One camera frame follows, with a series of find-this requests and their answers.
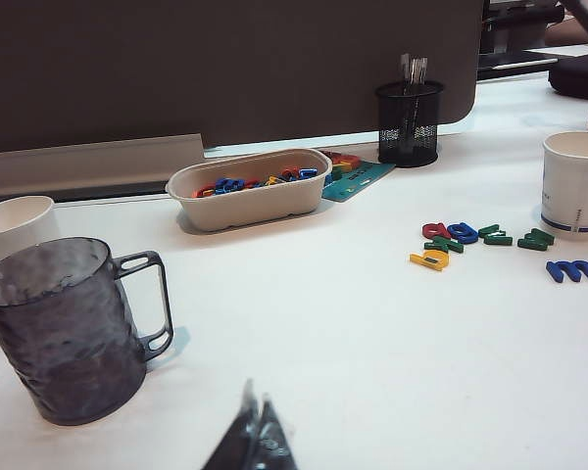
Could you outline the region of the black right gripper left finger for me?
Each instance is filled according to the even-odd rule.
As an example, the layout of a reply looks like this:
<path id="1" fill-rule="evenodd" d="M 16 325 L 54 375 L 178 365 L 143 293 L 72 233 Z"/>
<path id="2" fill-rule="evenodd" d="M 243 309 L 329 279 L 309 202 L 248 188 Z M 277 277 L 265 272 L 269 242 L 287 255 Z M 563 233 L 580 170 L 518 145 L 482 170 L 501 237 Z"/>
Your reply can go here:
<path id="1" fill-rule="evenodd" d="M 240 407 L 219 444 L 203 466 L 204 470 L 242 469 L 259 423 L 259 405 L 254 381 L 244 385 Z"/>

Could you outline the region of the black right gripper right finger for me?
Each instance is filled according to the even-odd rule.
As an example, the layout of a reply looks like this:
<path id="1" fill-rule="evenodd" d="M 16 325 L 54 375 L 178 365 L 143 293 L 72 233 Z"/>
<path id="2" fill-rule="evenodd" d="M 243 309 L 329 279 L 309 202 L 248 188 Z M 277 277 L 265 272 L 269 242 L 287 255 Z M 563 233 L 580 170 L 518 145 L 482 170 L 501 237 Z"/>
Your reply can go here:
<path id="1" fill-rule="evenodd" d="M 255 469 L 296 470 L 298 468 L 270 396 L 264 396 L 255 444 Z"/>

